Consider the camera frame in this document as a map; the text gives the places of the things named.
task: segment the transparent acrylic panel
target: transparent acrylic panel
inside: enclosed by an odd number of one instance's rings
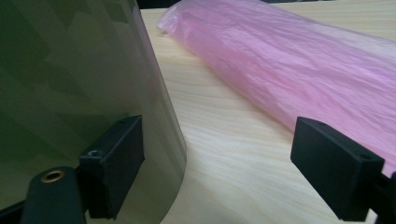
[[[0,209],[23,200],[34,175],[76,167],[113,123],[141,114],[146,160],[117,222],[159,223],[186,149],[135,1],[1,1],[0,24]]]

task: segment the pink plastic wrap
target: pink plastic wrap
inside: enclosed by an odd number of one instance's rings
[[[159,28],[291,130],[321,120],[396,170],[396,42],[257,0],[184,0]]]

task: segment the wooden table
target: wooden table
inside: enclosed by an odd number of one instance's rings
[[[396,1],[338,0],[277,7],[396,40]],[[339,223],[290,162],[292,133],[156,29],[142,10],[188,146],[180,193],[163,223]],[[367,223],[374,223],[371,212]]]

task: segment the black clamp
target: black clamp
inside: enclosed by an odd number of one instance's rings
[[[291,161],[338,218],[364,221],[369,209],[376,223],[396,223],[396,173],[381,174],[385,160],[313,119],[297,118]]]
[[[141,116],[114,124],[79,156],[79,167],[55,167],[30,183],[24,202],[0,211],[0,223],[86,223],[116,218],[143,163]]]

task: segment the light wood surface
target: light wood surface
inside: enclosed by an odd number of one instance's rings
[[[396,1],[276,6],[396,40]],[[188,147],[184,181],[163,223],[340,223],[291,163],[292,133],[157,30],[164,9],[142,13]],[[371,212],[366,222],[374,220]]]

